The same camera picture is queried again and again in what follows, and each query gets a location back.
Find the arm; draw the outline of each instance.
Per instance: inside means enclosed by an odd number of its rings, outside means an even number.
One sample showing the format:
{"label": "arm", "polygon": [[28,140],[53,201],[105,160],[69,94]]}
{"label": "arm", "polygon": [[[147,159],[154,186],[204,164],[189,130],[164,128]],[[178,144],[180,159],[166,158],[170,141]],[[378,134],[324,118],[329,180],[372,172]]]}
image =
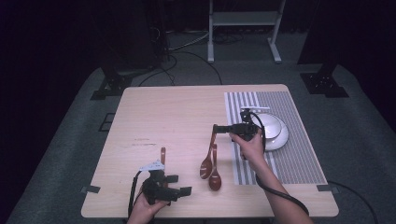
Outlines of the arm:
{"label": "arm", "polygon": [[[230,137],[241,147],[241,157],[248,160],[250,168],[256,172],[260,181],[265,186],[283,193],[288,193],[264,159],[261,130],[249,142],[233,133],[230,133]],[[265,194],[279,223],[313,223],[312,219],[297,204],[267,191],[265,191]]]}
{"label": "arm", "polygon": [[158,201],[150,205],[146,196],[143,193],[139,193],[127,224],[147,224],[154,218],[155,214],[168,204],[169,202]]}

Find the wooden table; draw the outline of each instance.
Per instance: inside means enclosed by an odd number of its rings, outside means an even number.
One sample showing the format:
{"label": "wooden table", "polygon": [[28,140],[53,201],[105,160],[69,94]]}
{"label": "wooden table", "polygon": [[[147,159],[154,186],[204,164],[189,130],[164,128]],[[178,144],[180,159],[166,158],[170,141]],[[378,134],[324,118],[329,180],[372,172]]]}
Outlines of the wooden table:
{"label": "wooden table", "polygon": [[[165,174],[179,176],[169,188],[192,187],[192,193],[165,207],[156,217],[273,217],[261,188],[235,184],[230,148],[233,143],[228,134],[219,133],[216,138],[221,189],[211,190],[208,181],[199,176],[213,124],[228,125],[224,92],[244,91],[284,92],[291,99],[284,85],[126,89],[92,178],[92,186],[100,187],[100,191],[87,193],[81,214],[127,217],[135,174],[141,166],[158,160],[161,147],[166,147]],[[294,103],[292,108],[298,115]],[[304,127],[299,116],[298,122]],[[316,156],[315,164],[323,174]],[[147,177],[149,172],[139,176],[137,190]],[[292,196],[307,206],[311,217],[336,216],[338,207],[332,193],[319,191],[318,185],[321,184],[284,184]]]}

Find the bowl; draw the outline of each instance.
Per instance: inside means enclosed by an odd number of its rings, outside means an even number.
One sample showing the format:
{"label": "bowl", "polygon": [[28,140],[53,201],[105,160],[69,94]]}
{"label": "bowl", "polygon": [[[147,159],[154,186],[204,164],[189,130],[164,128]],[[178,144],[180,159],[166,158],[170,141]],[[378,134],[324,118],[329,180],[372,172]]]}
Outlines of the bowl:
{"label": "bowl", "polygon": [[[280,134],[280,131],[282,130],[282,125],[276,116],[268,113],[258,114],[257,116],[262,121],[262,125],[264,125],[265,138],[275,138]],[[259,121],[255,116],[251,120],[257,126],[261,127]]]}

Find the metal stand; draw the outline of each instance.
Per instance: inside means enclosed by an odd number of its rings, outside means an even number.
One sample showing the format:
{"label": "metal stand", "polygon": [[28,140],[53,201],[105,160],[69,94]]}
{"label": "metal stand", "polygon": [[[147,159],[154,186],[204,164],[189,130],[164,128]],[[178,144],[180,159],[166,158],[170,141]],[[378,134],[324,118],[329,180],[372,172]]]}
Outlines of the metal stand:
{"label": "metal stand", "polygon": [[131,86],[134,77],[121,76],[113,66],[102,66],[105,79],[98,91],[94,91],[91,100],[105,100],[107,96],[121,96],[123,91]]}
{"label": "metal stand", "polygon": [[213,50],[213,27],[214,26],[235,26],[235,25],[274,25],[272,36],[267,39],[271,52],[276,63],[282,63],[279,52],[276,48],[276,36],[282,21],[283,9],[286,0],[282,0],[278,11],[263,12],[214,12],[213,0],[209,3],[209,40],[207,42],[207,61],[215,61]]}
{"label": "metal stand", "polygon": [[332,78],[336,66],[336,59],[332,59],[325,62],[317,73],[300,74],[310,94],[324,94],[329,98],[349,97],[344,88],[338,86]]}

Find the striped mat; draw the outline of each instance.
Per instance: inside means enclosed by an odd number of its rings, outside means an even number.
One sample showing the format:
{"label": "striped mat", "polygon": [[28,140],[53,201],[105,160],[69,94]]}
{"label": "striped mat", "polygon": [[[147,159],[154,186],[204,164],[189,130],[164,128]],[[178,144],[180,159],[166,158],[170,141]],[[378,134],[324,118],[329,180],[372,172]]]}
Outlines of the striped mat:
{"label": "striped mat", "polygon": [[[242,122],[241,106],[270,107],[252,110],[256,113],[270,113],[282,119],[289,129],[289,139],[285,146],[264,153],[264,157],[282,184],[325,184],[315,152],[304,131],[304,126],[294,107],[291,96],[286,91],[253,91],[224,93],[228,124]],[[233,176],[236,185],[256,185],[254,172],[248,161],[239,156],[239,146],[231,142],[233,154]]]}

